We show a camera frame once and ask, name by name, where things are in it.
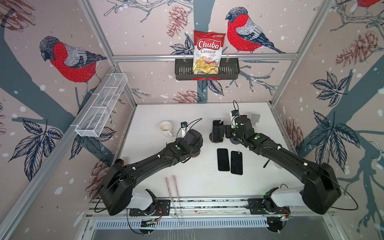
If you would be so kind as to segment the purple-edged black phone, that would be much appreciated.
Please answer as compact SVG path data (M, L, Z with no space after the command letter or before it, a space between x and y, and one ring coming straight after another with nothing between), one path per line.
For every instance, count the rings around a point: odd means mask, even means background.
M225 126L223 120L214 120L213 121L213 140L214 143L221 143L224 140L225 135Z

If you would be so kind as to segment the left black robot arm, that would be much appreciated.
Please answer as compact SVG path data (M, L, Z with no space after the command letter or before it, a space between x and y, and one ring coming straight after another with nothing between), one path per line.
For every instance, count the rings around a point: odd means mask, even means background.
M190 130L183 138L166 144L160 152L144 160L125 166L121 159L116 160L97 188L109 215L117 215L126 208L140 210L146 215L153 214L158 207L157 197L149 189L138 192L135 187L165 168L198 156L202 145L202 135Z

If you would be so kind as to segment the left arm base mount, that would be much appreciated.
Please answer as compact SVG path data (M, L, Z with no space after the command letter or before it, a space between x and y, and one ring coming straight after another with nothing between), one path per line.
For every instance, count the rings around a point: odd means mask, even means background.
M131 202L127 208L130 217L169 216L171 200L158 199L149 189L133 190Z

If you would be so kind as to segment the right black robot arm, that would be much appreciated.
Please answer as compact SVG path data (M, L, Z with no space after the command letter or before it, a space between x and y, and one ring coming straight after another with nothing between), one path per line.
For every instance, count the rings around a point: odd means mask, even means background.
M268 213L275 213L283 207L308 207L314 213L323 215L342 195L330 165L307 161L286 150L270 137L256 133L246 115L233 118L229 125L225 125L221 120L213 121L211 141L221 143L224 138L275 162L303 184L296 188L269 190L263 200Z

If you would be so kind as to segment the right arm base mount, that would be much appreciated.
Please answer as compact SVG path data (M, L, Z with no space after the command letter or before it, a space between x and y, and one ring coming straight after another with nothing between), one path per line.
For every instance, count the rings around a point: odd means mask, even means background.
M289 207L278 207L272 200L272 193L278 188L272 188L262 198L248 199L247 209L250 210L251 215L290 215Z

